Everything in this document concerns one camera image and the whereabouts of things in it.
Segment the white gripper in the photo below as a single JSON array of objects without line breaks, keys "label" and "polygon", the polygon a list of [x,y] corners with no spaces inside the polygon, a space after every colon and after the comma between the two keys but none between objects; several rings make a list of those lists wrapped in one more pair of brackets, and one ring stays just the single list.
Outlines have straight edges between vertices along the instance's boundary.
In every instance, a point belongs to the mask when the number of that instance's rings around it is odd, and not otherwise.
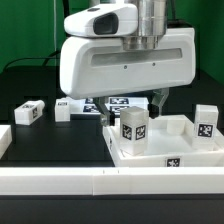
[{"label": "white gripper", "polygon": [[150,117],[156,118],[169,96],[166,87],[190,84],[195,67],[192,28],[171,28],[156,49],[143,51],[126,51],[120,38],[70,37],[61,50],[60,88],[73,99],[95,98],[101,124],[114,126],[105,96],[156,89],[149,104]]}]

